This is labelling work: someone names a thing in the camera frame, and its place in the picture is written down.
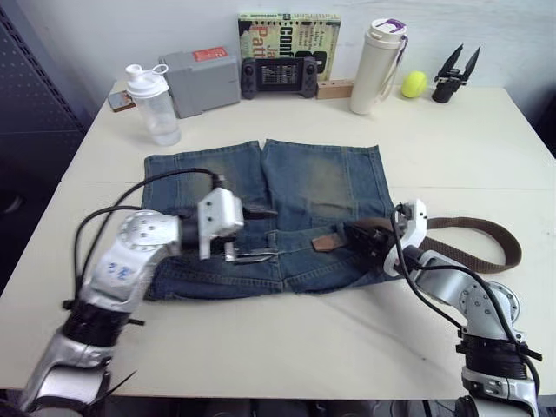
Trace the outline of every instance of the game controller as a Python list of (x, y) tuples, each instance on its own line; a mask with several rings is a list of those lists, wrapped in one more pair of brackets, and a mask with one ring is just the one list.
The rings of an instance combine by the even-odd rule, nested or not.
[(317, 62), (300, 58), (246, 58), (242, 64), (242, 95), (251, 99), (259, 91), (316, 94)]

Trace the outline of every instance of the belt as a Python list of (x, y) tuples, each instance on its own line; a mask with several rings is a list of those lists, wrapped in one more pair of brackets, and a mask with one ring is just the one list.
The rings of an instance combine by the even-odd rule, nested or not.
[[(390, 221), (384, 218), (368, 217), (358, 220), (354, 225), (360, 228), (381, 227), (386, 230), (392, 230)], [(502, 247), (506, 257), (504, 265), (485, 261), (461, 249), (454, 248), (453, 246), (444, 242), (439, 242), (430, 237), (425, 237), (425, 240), (420, 245), (421, 250), (434, 250), (439, 254), (466, 265), (475, 272), (481, 274), (498, 274), (516, 267), (521, 262), (520, 243), (506, 228), (503, 228), (495, 222), (472, 217), (436, 217), (434, 219), (428, 219), (427, 229), (435, 228), (470, 228), (479, 230), (491, 236)], [(347, 237), (337, 233), (313, 239), (313, 248), (317, 252), (329, 252), (335, 248), (347, 246), (348, 244), (349, 241)]]

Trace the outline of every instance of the denim shorts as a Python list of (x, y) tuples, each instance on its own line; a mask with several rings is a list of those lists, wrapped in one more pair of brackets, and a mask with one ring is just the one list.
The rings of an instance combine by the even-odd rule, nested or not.
[[(200, 261), (197, 251), (168, 258), (155, 271), (148, 298), (230, 299), (280, 292), (325, 293), (392, 279), (372, 269), (350, 247), (317, 252), (312, 240), (343, 223), (386, 217), (394, 209), (378, 147), (351, 148), (267, 140), (219, 149), (145, 159), (147, 177), (174, 169), (205, 168), (224, 174), (244, 204), (272, 208), (278, 216), (248, 220), (238, 234), (239, 252), (271, 248), (261, 263), (234, 264), (222, 254)], [(210, 191), (202, 174), (152, 182), (142, 205), (175, 213), (196, 205)]]

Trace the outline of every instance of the tennis ball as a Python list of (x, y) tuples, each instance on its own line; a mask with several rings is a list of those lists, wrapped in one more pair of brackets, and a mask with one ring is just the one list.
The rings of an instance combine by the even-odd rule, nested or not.
[(407, 98), (420, 96), (427, 88), (427, 75), (421, 71), (411, 71), (401, 85), (401, 94)]

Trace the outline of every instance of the book cover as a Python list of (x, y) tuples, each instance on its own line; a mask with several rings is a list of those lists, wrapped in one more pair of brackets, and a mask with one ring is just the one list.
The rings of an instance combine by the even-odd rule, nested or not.
[(313, 56), (318, 80), (330, 78), (340, 17), (308, 13), (241, 13), (240, 50), (244, 58)]

